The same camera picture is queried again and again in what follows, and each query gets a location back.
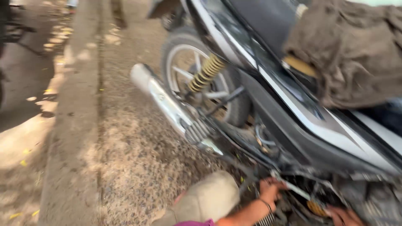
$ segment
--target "grey pants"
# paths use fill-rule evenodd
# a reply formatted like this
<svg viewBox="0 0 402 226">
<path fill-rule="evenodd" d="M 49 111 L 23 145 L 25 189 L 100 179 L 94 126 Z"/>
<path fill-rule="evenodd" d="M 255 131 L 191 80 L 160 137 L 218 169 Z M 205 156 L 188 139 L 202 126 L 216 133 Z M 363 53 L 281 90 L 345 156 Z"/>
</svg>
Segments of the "grey pants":
<svg viewBox="0 0 402 226">
<path fill-rule="evenodd" d="M 191 186 L 163 217 L 151 226 L 173 226 L 183 221 L 214 222 L 225 217 L 240 201 L 239 188 L 226 171 L 218 171 Z"/>
</svg>

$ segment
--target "footrest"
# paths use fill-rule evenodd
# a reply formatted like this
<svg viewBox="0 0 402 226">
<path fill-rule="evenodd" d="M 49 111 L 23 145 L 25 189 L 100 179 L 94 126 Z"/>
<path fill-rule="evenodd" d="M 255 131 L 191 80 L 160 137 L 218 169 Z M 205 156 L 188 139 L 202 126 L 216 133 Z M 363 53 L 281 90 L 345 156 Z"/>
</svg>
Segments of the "footrest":
<svg viewBox="0 0 402 226">
<path fill-rule="evenodd" d="M 213 128 L 208 126 L 203 120 L 197 119 L 187 128 L 185 138 L 190 144 L 197 144 L 208 138 L 213 132 Z"/>
</svg>

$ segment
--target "yellow leaf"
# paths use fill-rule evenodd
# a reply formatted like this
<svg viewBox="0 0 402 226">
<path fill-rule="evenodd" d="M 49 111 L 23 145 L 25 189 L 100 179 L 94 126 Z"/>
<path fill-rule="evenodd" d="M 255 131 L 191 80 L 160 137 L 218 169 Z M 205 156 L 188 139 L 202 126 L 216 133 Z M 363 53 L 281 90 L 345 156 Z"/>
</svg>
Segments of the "yellow leaf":
<svg viewBox="0 0 402 226">
<path fill-rule="evenodd" d="M 22 215 L 22 213 L 13 214 L 13 215 L 10 216 L 10 219 L 16 218 L 16 217 L 21 216 L 21 215 Z"/>
<path fill-rule="evenodd" d="M 35 215 L 38 214 L 38 213 L 39 213 L 39 210 L 33 212 L 32 216 L 35 216 Z"/>
<path fill-rule="evenodd" d="M 21 164 L 21 166 L 27 166 L 27 165 L 28 165 L 25 160 L 22 160 L 22 161 L 20 162 L 20 164 Z"/>
</svg>

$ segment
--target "metal rod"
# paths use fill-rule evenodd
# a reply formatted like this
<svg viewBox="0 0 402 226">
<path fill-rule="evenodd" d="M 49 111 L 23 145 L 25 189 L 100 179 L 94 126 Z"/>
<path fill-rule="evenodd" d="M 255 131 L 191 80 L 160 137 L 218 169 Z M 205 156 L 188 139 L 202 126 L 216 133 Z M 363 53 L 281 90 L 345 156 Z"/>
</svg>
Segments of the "metal rod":
<svg viewBox="0 0 402 226">
<path fill-rule="evenodd" d="M 244 86 L 240 86 L 239 88 L 235 89 L 233 92 L 229 94 L 225 99 L 223 99 L 219 104 L 217 104 L 213 109 L 209 110 L 205 116 L 211 116 L 214 114 L 219 108 L 223 107 L 225 104 L 227 104 L 229 101 L 235 99 L 238 97 L 243 91 L 245 90 Z"/>
</svg>

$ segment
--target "hand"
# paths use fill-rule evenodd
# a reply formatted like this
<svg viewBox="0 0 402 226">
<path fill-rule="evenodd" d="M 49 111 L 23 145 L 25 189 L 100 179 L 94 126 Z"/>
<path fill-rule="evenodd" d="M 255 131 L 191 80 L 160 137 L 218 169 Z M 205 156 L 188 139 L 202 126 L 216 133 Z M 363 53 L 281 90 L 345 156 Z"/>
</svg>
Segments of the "hand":
<svg viewBox="0 0 402 226">
<path fill-rule="evenodd" d="M 332 217 L 334 226 L 365 226 L 353 210 L 329 206 L 326 211 Z"/>
<path fill-rule="evenodd" d="M 280 190 L 286 189 L 283 182 L 278 182 L 273 177 L 268 177 L 260 181 L 260 199 L 266 201 L 272 209 L 275 207 L 275 201 L 282 198 Z"/>
</svg>

